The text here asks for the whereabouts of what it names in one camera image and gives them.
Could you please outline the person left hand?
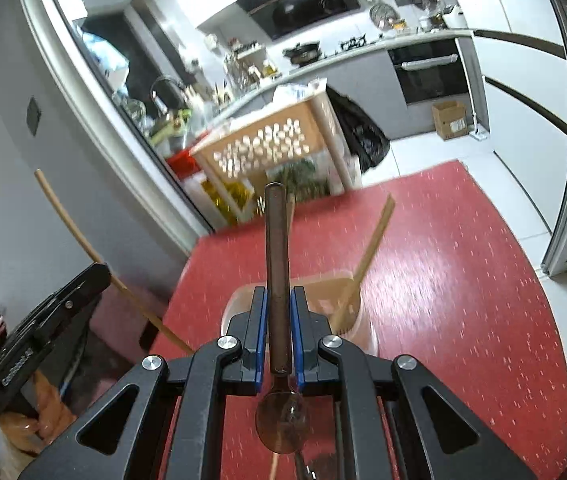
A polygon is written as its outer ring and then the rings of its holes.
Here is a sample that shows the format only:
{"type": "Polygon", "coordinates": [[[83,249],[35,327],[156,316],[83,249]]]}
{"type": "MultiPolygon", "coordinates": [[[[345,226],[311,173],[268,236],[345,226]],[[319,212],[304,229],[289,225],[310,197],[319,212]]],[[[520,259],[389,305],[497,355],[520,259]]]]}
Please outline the person left hand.
{"type": "Polygon", "coordinates": [[[21,452],[38,455],[76,421],[76,416],[62,402],[59,390],[39,370],[33,374],[33,383],[37,414],[5,412],[0,415],[0,430],[21,452]]]}

